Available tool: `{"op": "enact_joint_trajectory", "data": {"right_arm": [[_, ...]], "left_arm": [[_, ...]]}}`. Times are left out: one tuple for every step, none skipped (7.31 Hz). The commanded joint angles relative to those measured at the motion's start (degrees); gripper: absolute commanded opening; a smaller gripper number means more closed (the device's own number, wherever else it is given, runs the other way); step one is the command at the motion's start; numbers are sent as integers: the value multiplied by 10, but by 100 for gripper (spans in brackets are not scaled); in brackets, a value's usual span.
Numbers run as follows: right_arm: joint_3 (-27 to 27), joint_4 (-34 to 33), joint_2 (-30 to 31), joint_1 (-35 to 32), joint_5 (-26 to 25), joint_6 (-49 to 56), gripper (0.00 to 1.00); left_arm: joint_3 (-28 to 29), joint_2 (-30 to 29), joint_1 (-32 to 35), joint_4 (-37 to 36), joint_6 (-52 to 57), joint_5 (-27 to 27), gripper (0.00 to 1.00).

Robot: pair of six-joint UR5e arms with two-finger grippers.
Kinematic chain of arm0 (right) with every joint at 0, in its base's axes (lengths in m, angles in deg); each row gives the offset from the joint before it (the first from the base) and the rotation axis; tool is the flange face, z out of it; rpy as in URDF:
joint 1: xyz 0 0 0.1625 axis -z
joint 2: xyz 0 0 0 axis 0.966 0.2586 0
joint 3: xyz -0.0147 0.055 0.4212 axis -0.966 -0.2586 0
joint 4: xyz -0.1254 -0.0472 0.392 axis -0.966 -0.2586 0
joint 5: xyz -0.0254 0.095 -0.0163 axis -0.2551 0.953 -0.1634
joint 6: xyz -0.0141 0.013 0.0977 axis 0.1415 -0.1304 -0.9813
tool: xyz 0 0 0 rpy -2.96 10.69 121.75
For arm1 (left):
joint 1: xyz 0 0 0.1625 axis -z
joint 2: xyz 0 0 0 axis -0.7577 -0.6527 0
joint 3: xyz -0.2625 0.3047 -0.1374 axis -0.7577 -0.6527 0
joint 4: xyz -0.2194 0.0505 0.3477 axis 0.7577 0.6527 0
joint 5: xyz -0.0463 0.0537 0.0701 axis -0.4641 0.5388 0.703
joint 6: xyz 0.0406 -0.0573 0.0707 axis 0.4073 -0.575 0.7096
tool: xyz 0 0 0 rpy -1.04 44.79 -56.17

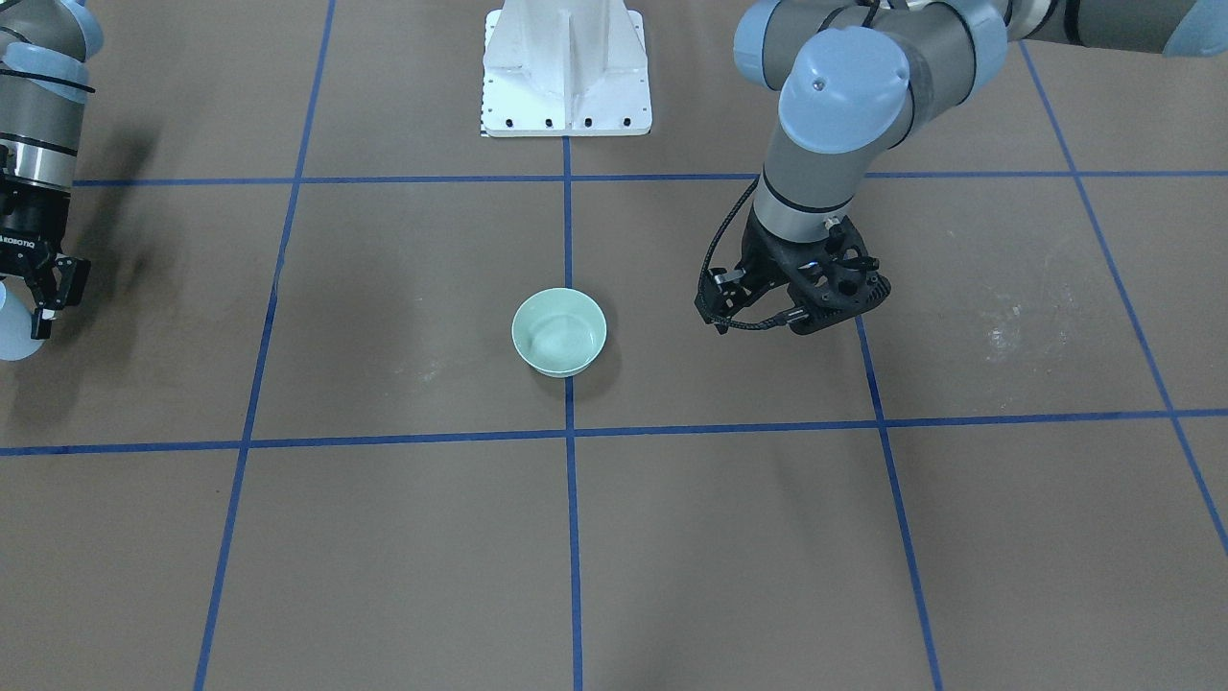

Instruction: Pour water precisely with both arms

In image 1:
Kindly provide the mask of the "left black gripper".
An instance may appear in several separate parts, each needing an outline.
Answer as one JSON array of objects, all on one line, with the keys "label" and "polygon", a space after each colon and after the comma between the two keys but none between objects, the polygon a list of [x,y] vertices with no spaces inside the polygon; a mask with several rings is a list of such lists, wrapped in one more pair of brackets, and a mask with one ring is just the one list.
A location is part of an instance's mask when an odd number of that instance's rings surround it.
[{"label": "left black gripper", "polygon": [[790,276],[801,274],[801,266],[815,261],[815,242],[782,241],[772,234],[756,211],[745,218],[740,242],[740,261],[734,266],[740,271],[742,306],[752,306],[771,290],[790,284]]}]

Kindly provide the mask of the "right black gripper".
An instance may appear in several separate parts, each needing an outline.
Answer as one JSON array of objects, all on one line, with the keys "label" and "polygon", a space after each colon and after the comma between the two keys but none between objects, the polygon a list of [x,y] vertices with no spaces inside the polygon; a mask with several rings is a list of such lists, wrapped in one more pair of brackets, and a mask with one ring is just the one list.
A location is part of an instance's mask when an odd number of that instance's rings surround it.
[{"label": "right black gripper", "polygon": [[[59,312],[84,301],[92,263],[61,252],[71,203],[69,191],[14,177],[2,178],[1,191],[1,284],[27,311],[34,311],[32,340],[45,341]],[[23,279],[27,271],[18,268],[18,253],[36,261],[31,285]]]}]

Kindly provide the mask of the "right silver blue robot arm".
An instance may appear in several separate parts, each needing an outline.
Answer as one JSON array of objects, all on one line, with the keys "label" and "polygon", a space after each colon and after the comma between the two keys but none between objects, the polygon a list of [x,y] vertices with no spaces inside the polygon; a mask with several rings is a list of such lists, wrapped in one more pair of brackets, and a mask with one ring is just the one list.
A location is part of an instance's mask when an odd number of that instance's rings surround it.
[{"label": "right silver blue robot arm", "polygon": [[92,270],[61,244],[95,93],[87,63],[106,36],[84,1],[5,1],[1,18],[2,279],[29,290],[34,312],[18,331],[44,342]]}]

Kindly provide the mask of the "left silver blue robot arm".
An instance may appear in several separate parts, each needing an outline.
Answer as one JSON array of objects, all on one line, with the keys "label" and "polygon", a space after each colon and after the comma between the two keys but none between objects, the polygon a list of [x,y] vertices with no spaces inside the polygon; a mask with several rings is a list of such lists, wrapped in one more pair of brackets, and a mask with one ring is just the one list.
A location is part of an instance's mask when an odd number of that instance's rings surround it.
[{"label": "left silver blue robot arm", "polygon": [[787,288],[786,320],[842,320],[890,285],[849,218],[871,163],[965,104],[1027,39],[1162,56],[1226,52],[1223,1],[759,1],[734,61],[779,96],[740,261],[702,270],[733,314]]}]

